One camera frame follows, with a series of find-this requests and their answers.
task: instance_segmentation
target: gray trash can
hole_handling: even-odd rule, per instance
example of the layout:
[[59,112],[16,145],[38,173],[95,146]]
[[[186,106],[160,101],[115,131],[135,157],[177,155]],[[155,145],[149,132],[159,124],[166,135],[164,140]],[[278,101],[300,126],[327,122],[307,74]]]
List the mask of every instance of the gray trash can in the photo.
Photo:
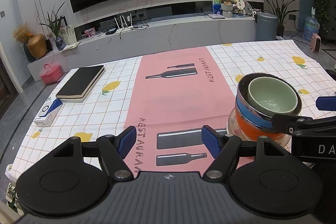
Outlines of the gray trash can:
[[256,41],[274,41],[277,35],[278,17],[263,12],[257,13]]

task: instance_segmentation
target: stainless steel bowl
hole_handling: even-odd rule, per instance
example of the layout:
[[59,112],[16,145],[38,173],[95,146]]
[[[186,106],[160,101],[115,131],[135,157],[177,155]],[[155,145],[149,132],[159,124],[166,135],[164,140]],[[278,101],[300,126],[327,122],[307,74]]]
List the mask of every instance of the stainless steel bowl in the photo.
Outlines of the stainless steel bowl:
[[293,88],[289,83],[287,83],[284,79],[281,79],[277,76],[271,75],[271,74],[267,74],[267,73],[251,73],[251,74],[247,74],[245,75],[243,78],[241,78],[241,80],[238,83],[238,88],[237,88],[237,99],[240,100],[240,102],[248,109],[248,111],[252,112],[254,115],[267,120],[267,121],[272,121],[272,117],[265,115],[263,113],[261,113],[260,111],[254,109],[248,102],[247,102],[247,93],[248,93],[248,86],[250,84],[250,82],[258,77],[272,77],[272,78],[276,78],[278,80],[283,81],[284,83],[286,83],[287,85],[289,85],[294,91],[295,94],[297,96],[297,106],[293,112],[292,115],[298,115],[302,109],[302,101],[300,98],[300,95],[297,93],[297,91],[295,90],[295,88]]
[[251,122],[249,119],[247,119],[247,118],[241,113],[241,111],[240,111],[240,109],[239,109],[239,107],[238,107],[238,105],[237,105],[237,99],[236,99],[236,101],[235,101],[235,108],[236,108],[236,110],[238,111],[239,116],[240,116],[240,117],[244,120],[244,122],[246,122],[249,126],[255,128],[255,129],[257,129],[257,130],[260,130],[260,131],[262,131],[262,132],[265,132],[265,133],[278,133],[278,132],[276,132],[275,130],[268,129],[268,128],[263,128],[263,127],[261,127],[261,126],[258,126],[258,125],[256,125],[256,124],[254,124],[253,122]]

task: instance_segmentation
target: gold vase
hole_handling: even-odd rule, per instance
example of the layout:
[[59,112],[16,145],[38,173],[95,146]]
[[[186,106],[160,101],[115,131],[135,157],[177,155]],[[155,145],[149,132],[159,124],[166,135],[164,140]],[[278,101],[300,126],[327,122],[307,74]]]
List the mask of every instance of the gold vase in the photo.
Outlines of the gold vase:
[[36,34],[28,40],[27,47],[36,59],[42,58],[47,52],[47,44],[43,34]]

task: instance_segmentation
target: floor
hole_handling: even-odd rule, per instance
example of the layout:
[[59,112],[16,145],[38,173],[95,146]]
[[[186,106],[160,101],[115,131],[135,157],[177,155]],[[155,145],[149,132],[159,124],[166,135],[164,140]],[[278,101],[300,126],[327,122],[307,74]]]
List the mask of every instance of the floor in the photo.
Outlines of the floor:
[[[308,42],[300,35],[284,36],[285,39],[294,39],[296,45],[309,57],[321,64],[324,69],[334,70],[336,64],[336,44],[322,45],[319,53],[312,52]],[[5,200],[6,189],[9,184],[5,176],[6,166],[14,162],[20,144],[31,125],[33,118],[40,110],[41,105],[48,98],[56,84],[44,85],[42,81],[32,82],[22,94],[19,94],[6,113],[0,119],[0,200]]]

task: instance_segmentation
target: tablecloth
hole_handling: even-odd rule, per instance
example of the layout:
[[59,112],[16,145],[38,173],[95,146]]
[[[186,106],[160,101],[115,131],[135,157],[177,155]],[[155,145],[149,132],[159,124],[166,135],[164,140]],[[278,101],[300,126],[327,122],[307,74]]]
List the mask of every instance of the tablecloth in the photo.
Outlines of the tablecloth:
[[[125,162],[135,175],[140,170],[202,173],[213,160],[203,144],[167,144],[162,137],[197,132],[204,124],[225,128],[237,84],[243,75],[253,72],[276,75],[295,87],[302,99],[301,115],[322,118],[336,114],[315,106],[318,96],[334,94],[336,82],[292,40],[182,49],[104,65],[104,74],[83,103],[63,104],[49,128],[32,123],[9,171],[10,180],[15,182],[71,136],[94,141],[106,134],[118,135],[129,125],[137,128],[137,141]],[[52,94],[75,71],[71,70]],[[185,163],[170,161],[172,155],[183,156]],[[97,158],[84,161],[100,168]]]

